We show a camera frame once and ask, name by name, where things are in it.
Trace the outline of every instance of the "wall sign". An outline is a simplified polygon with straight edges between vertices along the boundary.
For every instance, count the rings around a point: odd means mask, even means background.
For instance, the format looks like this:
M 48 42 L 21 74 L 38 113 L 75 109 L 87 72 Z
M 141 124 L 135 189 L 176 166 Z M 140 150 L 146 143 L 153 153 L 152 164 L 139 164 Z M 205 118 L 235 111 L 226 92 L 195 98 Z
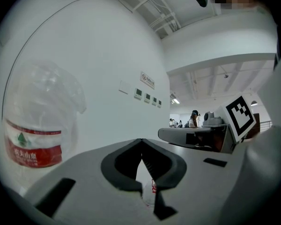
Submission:
M 140 73 L 140 80 L 151 88 L 155 88 L 155 82 L 144 72 Z

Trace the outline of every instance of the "ceiling light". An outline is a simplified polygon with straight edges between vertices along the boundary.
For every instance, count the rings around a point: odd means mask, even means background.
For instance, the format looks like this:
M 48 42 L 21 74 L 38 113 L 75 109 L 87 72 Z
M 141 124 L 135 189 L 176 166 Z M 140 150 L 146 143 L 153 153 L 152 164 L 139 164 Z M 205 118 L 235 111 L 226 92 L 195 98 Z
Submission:
M 251 106 L 256 106 L 258 103 L 256 102 L 256 101 L 253 101 L 252 103 L 251 103 Z

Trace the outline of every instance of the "white cloth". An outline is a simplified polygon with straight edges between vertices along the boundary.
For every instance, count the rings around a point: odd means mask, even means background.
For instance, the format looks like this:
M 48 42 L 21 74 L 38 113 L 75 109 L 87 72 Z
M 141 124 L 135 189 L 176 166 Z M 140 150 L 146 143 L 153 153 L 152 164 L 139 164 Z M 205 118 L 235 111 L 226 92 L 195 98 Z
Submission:
M 196 126 L 193 124 L 193 120 L 192 119 L 189 119 L 189 121 L 188 121 L 188 126 L 190 127 L 190 128 L 195 128 Z

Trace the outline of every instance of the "red tag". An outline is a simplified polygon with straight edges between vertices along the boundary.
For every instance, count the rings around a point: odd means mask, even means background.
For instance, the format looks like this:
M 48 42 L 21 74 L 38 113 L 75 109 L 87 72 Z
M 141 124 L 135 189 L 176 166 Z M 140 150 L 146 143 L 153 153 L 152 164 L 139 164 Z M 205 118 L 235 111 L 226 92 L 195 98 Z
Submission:
M 16 163 L 26 167 L 50 167 L 62 161 L 60 145 L 44 149 L 24 149 L 5 138 L 9 157 Z
M 157 190 L 156 184 L 155 184 L 155 182 L 152 179 L 152 193 L 156 193 L 156 190 Z

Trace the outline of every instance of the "person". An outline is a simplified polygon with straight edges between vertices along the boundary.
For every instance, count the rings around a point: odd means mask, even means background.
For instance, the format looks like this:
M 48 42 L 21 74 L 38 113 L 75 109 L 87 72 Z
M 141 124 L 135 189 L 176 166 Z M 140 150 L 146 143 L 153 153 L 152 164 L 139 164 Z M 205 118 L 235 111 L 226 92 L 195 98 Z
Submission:
M 198 111 L 197 110 L 193 110 L 191 118 L 188 121 L 188 126 L 190 128 L 197 128 L 198 127 L 197 120 L 196 120 L 198 115 L 199 115 Z
M 175 128 L 176 127 L 176 121 L 175 121 L 175 119 L 173 119 L 173 128 Z
M 178 128 L 182 128 L 182 121 L 180 120 L 180 122 L 179 122 L 179 124 L 178 124 L 178 126 L 177 126 Z

